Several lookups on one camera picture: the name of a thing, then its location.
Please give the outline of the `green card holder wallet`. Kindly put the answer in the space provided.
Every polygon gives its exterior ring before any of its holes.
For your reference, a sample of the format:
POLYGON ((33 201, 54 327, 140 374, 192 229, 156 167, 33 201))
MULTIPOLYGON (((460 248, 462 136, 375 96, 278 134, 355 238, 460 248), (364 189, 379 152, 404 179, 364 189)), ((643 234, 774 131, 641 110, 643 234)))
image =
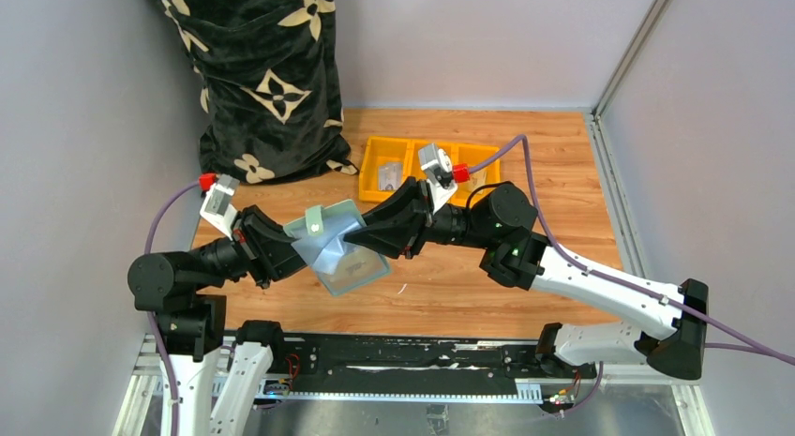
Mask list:
MULTIPOLYGON (((364 226, 364 219, 354 201, 344 200, 329 206, 312 206, 302 218, 288 223, 283 230, 295 239, 292 246, 330 293, 328 280, 336 272, 339 261, 357 248, 363 248, 345 242, 343 236, 364 226)), ((379 255, 389 268, 383 278, 390 275, 392 269, 386 258, 379 255)))

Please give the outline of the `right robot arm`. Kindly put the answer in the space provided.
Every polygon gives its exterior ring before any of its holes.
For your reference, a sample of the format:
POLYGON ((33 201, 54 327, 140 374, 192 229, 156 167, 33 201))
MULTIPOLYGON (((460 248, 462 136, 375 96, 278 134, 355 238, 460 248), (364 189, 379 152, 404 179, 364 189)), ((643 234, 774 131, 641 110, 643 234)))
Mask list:
POLYGON ((709 290, 639 278, 581 257, 538 233, 537 209, 514 184, 502 182, 478 201, 436 206, 427 182, 408 179, 365 214, 345 241, 387 258, 416 256, 428 243, 477 248, 481 269, 506 288, 567 297, 616 317, 615 323, 546 324, 536 365, 561 375, 590 364, 642 364, 669 377, 701 377, 709 290))

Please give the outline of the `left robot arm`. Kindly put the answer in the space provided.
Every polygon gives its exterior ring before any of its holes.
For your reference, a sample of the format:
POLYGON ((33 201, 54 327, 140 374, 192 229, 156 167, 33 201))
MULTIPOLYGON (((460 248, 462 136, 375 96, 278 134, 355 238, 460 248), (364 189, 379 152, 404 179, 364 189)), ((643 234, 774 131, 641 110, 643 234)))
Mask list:
POLYGON ((165 435, 241 435, 265 373, 291 364, 281 324, 247 320, 235 332, 230 371, 212 396, 227 298, 204 293, 250 277, 259 287, 305 267, 293 239, 258 206, 232 222, 232 234, 190 251, 149 252, 132 262, 127 285, 134 307, 153 325, 166 395, 165 435))

